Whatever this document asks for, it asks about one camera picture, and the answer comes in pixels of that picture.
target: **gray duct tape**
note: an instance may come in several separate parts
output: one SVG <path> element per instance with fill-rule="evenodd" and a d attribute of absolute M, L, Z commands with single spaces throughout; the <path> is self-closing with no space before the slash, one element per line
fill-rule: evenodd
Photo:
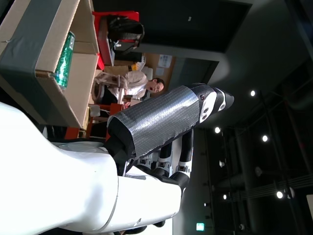
<path fill-rule="evenodd" d="M 0 74 L 46 121 L 59 111 L 36 80 L 35 68 L 61 1 L 31 0 L 0 57 Z"/>
<path fill-rule="evenodd" d="M 190 130 L 199 121 L 199 112 L 197 96 L 181 86 L 111 116 L 108 124 L 117 118 L 128 128 L 140 157 Z"/>

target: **beige jacket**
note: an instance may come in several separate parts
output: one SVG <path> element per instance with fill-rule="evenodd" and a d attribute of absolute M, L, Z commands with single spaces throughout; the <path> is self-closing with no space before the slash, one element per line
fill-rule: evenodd
<path fill-rule="evenodd" d="M 113 75 L 101 72 L 94 78 L 94 82 L 104 84 L 112 88 L 124 88 L 126 90 L 142 86 L 148 83 L 147 76 L 142 71 L 131 71 L 125 75 Z M 146 90 L 143 90 L 137 96 L 143 97 Z"/>

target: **white paper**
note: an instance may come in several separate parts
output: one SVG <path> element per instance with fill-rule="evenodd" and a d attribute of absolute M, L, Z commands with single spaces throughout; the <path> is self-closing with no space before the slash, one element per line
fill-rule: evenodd
<path fill-rule="evenodd" d="M 156 68 L 156 76 L 163 76 L 165 68 Z"/>
<path fill-rule="evenodd" d="M 171 55 L 160 55 L 158 60 L 158 66 L 163 68 L 169 68 L 172 62 Z"/>

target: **desk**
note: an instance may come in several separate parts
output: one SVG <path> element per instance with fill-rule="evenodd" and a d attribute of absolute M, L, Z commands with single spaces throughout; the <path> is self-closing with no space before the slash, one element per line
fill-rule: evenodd
<path fill-rule="evenodd" d="M 114 103 L 111 105 L 99 104 L 99 106 L 100 106 L 100 109 L 108 110 L 110 112 L 110 116 L 124 109 L 122 104 L 114 104 Z M 94 117 L 89 117 L 87 129 L 86 129 L 86 139 L 90 138 L 93 120 L 94 120 Z M 68 127 L 66 135 L 65 135 L 65 139 L 66 140 L 76 139 L 78 138 L 78 135 L 79 135 L 79 128 Z M 110 138 L 109 134 L 106 133 L 106 140 L 108 140 L 109 138 Z"/>

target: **exit sign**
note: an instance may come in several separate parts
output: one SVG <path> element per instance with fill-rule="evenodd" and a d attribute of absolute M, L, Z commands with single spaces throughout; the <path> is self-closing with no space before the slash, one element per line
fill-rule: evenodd
<path fill-rule="evenodd" d="M 203 223 L 197 223 L 197 231 L 204 231 L 204 224 Z"/>

